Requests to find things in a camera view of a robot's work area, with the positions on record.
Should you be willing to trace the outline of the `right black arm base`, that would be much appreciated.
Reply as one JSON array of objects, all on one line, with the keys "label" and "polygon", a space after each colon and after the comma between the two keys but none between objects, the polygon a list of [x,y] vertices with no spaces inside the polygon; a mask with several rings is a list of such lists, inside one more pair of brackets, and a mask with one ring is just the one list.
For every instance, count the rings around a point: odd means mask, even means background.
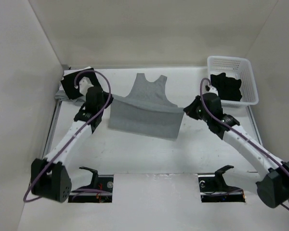
[{"label": "right black arm base", "polygon": [[245,203],[244,191],[226,184],[223,174],[234,168],[226,165],[214,173],[198,175],[200,199],[202,203]]}]

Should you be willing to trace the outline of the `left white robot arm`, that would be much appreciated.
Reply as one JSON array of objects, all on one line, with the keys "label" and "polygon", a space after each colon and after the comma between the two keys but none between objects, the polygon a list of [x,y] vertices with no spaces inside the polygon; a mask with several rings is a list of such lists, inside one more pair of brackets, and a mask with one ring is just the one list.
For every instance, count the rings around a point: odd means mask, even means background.
[{"label": "left white robot arm", "polygon": [[104,110],[112,103],[112,94],[100,87],[90,87],[86,101],[76,113],[71,127],[61,141],[42,159],[31,164],[30,186],[25,195],[64,202],[72,192],[98,188],[97,171],[79,167],[80,173],[69,173],[68,166],[82,144],[95,132],[102,121]]}]

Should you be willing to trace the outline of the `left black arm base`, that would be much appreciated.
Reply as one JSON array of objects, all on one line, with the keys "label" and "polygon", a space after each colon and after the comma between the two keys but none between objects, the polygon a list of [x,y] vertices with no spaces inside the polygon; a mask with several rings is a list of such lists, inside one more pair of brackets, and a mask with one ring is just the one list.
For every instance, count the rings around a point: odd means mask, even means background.
[{"label": "left black arm base", "polygon": [[80,167],[72,176],[69,203],[111,203],[114,175],[100,175],[97,170]]}]

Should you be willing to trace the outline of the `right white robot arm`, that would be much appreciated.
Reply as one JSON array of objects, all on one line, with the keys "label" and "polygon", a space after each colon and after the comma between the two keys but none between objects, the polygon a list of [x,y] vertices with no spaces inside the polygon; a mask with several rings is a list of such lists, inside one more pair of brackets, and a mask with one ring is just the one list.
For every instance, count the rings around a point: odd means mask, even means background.
[{"label": "right white robot arm", "polygon": [[289,161],[274,156],[255,141],[233,116],[225,114],[221,100],[215,93],[196,96],[184,108],[187,116],[206,122],[209,130],[236,149],[256,170],[256,176],[220,174],[214,178],[218,190],[226,190],[231,183],[252,192],[270,208],[289,199]]}]

